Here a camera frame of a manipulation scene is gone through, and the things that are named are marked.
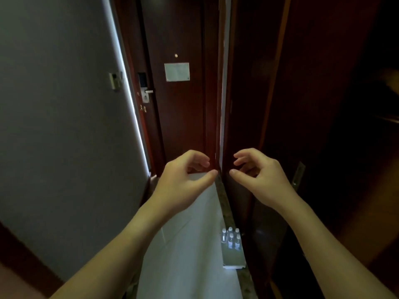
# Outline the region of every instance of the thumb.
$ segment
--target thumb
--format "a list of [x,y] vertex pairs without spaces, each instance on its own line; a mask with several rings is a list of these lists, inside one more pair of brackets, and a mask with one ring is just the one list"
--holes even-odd
[[212,170],[202,176],[200,179],[193,181],[193,185],[196,188],[197,194],[200,195],[207,187],[212,185],[217,176],[217,170]]
[[237,181],[239,184],[247,188],[248,190],[251,190],[253,182],[255,180],[254,177],[251,177],[241,171],[238,171],[236,169],[231,169],[230,170],[230,176]]

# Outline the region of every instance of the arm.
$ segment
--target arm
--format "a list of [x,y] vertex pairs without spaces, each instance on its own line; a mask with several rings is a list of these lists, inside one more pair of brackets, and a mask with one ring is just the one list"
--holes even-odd
[[253,148],[234,156],[244,165],[230,175],[288,222],[326,298],[396,298],[297,195],[278,161]]
[[190,206],[217,176],[217,171],[212,170],[199,180],[191,181],[187,172],[208,166],[209,158],[192,150],[167,163],[153,195],[125,229],[51,298],[122,298],[157,231]]

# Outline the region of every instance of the finger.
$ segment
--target finger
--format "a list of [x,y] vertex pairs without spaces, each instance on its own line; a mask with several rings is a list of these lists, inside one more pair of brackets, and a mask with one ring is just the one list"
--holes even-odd
[[249,170],[251,170],[251,169],[253,169],[253,168],[256,168],[256,165],[255,165],[255,163],[254,163],[253,161],[251,161],[251,162],[246,163],[245,165],[243,165],[243,166],[241,167],[240,171],[241,171],[242,173],[247,173]]
[[240,157],[240,158],[236,159],[233,162],[233,164],[236,165],[236,166],[239,166],[239,165],[242,165],[243,163],[247,163],[249,161],[252,161],[249,156],[243,156],[243,157]]
[[251,177],[256,177],[259,175],[259,172],[260,172],[260,169],[255,167],[255,168],[252,168],[251,170],[247,171],[246,174]]
[[192,181],[193,186],[196,188],[196,194],[200,195],[207,187],[212,185],[217,176],[217,170],[211,170],[196,181]]
[[266,155],[264,155],[261,151],[256,150],[255,148],[243,149],[234,154],[234,157],[236,158],[245,156],[249,157],[256,164],[256,166],[261,169],[265,165],[264,160],[268,159]]
[[191,163],[198,163],[204,167],[209,167],[209,157],[199,151],[189,150],[183,155],[179,156],[177,159],[185,167],[188,167]]
[[202,170],[204,170],[204,166],[201,166],[201,165],[198,164],[198,163],[191,163],[191,164],[189,165],[189,169],[191,169],[191,168],[194,168],[194,169],[197,170],[197,171],[202,171]]
[[249,191],[251,191],[255,178],[248,176],[245,173],[242,173],[236,169],[230,170],[230,176],[237,181],[239,184],[247,188]]

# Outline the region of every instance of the bottle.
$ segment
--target bottle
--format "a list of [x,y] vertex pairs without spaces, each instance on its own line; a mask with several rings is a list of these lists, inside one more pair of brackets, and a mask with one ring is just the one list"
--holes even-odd
[[222,243],[226,243],[227,242],[227,231],[226,228],[222,229]]
[[233,242],[234,242],[234,234],[230,233],[229,237],[227,238],[227,244],[229,245],[229,249],[233,248]]
[[241,249],[241,235],[240,234],[237,234],[237,236],[235,238],[234,248],[237,251],[240,251],[240,249]]

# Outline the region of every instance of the hand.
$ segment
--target hand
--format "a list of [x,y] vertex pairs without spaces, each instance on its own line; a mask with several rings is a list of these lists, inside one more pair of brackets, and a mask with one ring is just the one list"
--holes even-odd
[[239,171],[230,170],[230,175],[264,205],[278,211],[299,198],[277,160],[254,148],[238,151],[234,157],[234,165],[244,165]]
[[194,150],[187,151],[166,164],[150,199],[162,205],[171,216],[187,209],[207,187],[212,185],[217,176],[217,170],[212,170],[200,179],[192,181],[188,172],[193,169],[202,171],[209,165],[209,157],[205,154]]

